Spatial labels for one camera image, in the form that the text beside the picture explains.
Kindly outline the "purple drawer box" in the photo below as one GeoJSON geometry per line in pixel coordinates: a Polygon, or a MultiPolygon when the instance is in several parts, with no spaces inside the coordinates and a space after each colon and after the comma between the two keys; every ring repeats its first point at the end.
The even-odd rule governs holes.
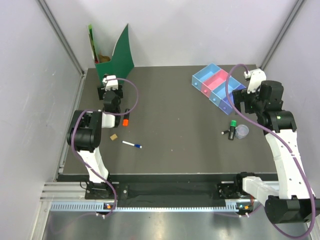
{"type": "MultiPolygon", "coordinates": [[[[238,87],[236,88],[232,88],[230,86],[228,86],[228,96],[230,97],[231,99],[231,102],[234,103],[234,99],[233,99],[233,91],[234,90],[243,90],[245,89],[246,87],[243,85],[243,84],[240,84],[238,87]]],[[[222,98],[221,98],[221,101],[220,101],[220,104],[219,104],[219,108],[227,115],[230,115],[234,109],[231,107],[229,101],[228,101],[228,98],[227,98],[227,95],[226,95],[226,88],[224,88],[222,90],[222,98]]]]}

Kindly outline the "light blue drawer box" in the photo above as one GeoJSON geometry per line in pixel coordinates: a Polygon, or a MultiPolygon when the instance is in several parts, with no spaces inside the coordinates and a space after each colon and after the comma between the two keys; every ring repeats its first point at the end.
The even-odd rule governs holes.
{"type": "Polygon", "coordinates": [[[197,90],[201,91],[202,84],[220,70],[221,68],[218,65],[211,63],[192,75],[191,83],[197,90]]]}

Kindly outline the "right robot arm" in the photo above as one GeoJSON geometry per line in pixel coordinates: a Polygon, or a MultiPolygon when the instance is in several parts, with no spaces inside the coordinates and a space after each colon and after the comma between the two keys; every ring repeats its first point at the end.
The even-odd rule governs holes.
{"type": "Polygon", "coordinates": [[[239,198],[255,197],[272,224],[307,223],[319,215],[320,200],[304,181],[297,126],[293,114],[282,109],[283,91],[280,82],[264,80],[251,93],[246,89],[232,92],[237,111],[241,111],[244,103],[246,113],[256,114],[278,177],[278,189],[274,189],[253,173],[240,173],[233,192],[239,198]]]}

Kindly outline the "green lever arch binder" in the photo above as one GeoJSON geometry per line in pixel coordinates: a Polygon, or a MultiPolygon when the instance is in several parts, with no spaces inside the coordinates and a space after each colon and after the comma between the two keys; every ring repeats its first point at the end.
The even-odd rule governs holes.
{"type": "Polygon", "coordinates": [[[92,58],[100,83],[103,83],[105,74],[126,79],[135,66],[130,48],[129,25],[127,24],[119,35],[111,57],[101,54],[96,44],[93,26],[91,24],[87,26],[87,31],[92,58]]]}

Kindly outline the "pink drawer box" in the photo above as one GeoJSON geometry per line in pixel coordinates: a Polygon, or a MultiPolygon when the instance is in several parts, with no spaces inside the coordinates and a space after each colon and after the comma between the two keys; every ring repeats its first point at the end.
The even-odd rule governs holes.
{"type": "Polygon", "coordinates": [[[228,73],[223,69],[215,72],[202,83],[200,91],[209,98],[211,92],[226,81],[227,76],[228,73]]]}

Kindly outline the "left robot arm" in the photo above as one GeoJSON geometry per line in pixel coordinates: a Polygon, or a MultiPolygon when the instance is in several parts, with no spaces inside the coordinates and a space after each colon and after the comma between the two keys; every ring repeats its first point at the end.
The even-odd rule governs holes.
{"type": "Polygon", "coordinates": [[[76,110],[73,113],[70,126],[67,131],[66,141],[82,158],[89,173],[89,181],[98,184],[96,192],[102,198],[109,198],[114,191],[107,178],[109,171],[103,163],[99,145],[101,143],[103,128],[116,128],[120,124],[121,99],[123,98],[123,86],[118,89],[104,90],[101,95],[103,109],[98,111],[76,110]]]}

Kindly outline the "teal blue drawer box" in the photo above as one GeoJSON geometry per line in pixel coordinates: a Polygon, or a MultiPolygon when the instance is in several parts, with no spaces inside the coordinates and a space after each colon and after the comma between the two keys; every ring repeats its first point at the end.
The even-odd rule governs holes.
{"type": "MultiPolygon", "coordinates": [[[[230,94],[233,90],[235,90],[240,85],[241,83],[231,76],[228,81],[228,93],[230,94]]],[[[211,91],[209,100],[218,107],[221,100],[223,100],[225,97],[226,97],[226,82],[224,81],[217,88],[211,91]]]]}

